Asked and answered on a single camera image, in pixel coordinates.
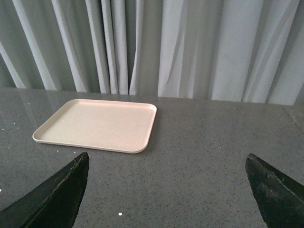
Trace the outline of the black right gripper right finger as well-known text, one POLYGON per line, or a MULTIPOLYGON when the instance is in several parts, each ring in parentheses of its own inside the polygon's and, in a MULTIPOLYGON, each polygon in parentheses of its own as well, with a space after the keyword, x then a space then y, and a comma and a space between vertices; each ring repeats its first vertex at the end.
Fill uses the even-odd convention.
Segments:
POLYGON ((304 226, 304 186, 254 154, 245 170, 263 221, 269 228, 304 226))

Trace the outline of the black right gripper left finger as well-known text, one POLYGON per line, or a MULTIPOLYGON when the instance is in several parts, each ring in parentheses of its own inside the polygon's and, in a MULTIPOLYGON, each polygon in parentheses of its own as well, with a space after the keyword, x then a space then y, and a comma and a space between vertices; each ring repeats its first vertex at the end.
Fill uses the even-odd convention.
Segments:
POLYGON ((89 155, 75 157, 0 213, 2 228, 71 228, 88 179, 89 155))

